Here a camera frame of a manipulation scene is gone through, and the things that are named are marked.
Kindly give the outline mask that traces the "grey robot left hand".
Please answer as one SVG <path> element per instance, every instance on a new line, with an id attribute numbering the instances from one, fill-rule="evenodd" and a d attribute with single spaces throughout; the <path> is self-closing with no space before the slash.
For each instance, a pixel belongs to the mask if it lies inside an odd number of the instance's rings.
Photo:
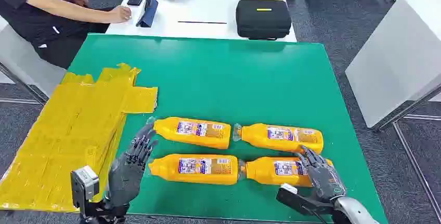
<path id="1" fill-rule="evenodd" d="M 146 124 L 131 140 L 127 150 L 113 161 L 105 196 L 107 207 L 129 204 L 139 194 L 146 164 L 157 144 L 152 140 L 155 134 L 153 124 Z"/>

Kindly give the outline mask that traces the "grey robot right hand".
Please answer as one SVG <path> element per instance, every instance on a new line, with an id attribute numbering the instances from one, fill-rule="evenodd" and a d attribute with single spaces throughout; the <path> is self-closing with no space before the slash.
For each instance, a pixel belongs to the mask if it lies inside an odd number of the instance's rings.
<path id="1" fill-rule="evenodd" d="M 315 189 L 317 199 L 332 202 L 346 196 L 346 189 L 335 168 L 327 160 L 312 149 L 301 145 L 303 153 L 296 153 L 307 171 L 307 175 Z"/>

